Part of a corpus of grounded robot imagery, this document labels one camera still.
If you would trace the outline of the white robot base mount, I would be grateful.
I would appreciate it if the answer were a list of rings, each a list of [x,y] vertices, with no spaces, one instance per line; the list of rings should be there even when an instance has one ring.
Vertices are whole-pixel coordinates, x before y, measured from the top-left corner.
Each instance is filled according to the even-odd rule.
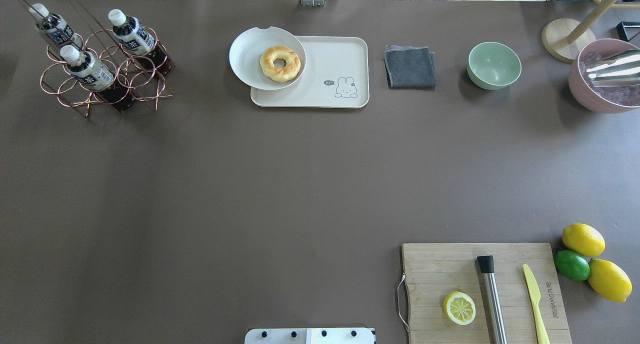
[[[254,328],[245,343],[376,343],[375,330],[368,327]]]

